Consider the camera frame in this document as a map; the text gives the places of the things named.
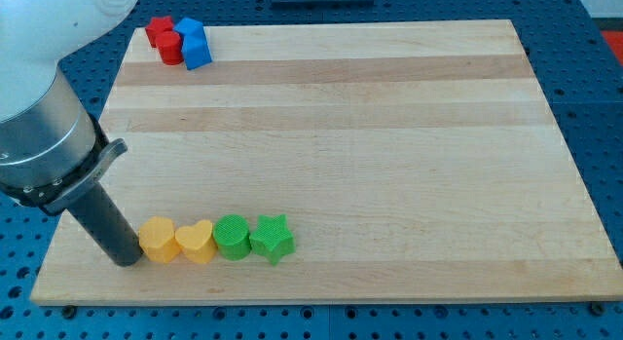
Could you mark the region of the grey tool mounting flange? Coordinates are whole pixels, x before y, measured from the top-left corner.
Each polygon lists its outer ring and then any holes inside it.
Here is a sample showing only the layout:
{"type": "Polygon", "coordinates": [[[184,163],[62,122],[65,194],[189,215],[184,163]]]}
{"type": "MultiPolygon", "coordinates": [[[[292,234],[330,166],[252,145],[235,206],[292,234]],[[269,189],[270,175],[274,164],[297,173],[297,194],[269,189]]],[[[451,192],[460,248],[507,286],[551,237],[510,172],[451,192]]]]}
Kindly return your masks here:
{"type": "Polygon", "coordinates": [[[12,187],[2,179],[1,191],[18,205],[39,208],[51,216],[60,214],[84,196],[99,182],[112,163],[128,151],[122,138],[109,140],[97,119],[92,114],[89,118],[94,126],[95,142],[91,152],[77,168],[29,192],[25,192],[24,188],[12,187]]]}

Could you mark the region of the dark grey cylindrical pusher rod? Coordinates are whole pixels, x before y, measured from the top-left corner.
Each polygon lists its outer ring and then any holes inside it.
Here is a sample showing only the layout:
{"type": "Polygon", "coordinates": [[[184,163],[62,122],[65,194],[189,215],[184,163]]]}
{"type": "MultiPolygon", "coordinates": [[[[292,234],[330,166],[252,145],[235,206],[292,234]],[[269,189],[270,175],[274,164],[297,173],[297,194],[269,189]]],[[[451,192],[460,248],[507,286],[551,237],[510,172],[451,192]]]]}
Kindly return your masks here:
{"type": "Polygon", "coordinates": [[[100,184],[68,210],[115,265],[127,267],[141,258],[143,251],[135,231],[100,184]]]}

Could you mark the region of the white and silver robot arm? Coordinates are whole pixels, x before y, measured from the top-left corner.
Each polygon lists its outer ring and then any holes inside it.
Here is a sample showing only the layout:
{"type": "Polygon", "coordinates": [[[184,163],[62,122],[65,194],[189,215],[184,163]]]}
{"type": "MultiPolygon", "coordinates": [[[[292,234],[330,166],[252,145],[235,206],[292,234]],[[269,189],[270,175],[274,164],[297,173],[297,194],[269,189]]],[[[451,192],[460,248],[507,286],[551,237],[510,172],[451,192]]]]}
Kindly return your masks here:
{"type": "Polygon", "coordinates": [[[118,266],[142,255],[100,178],[127,151],[89,114],[58,64],[118,26],[138,0],[1,0],[1,190],[69,211],[118,266]]]}

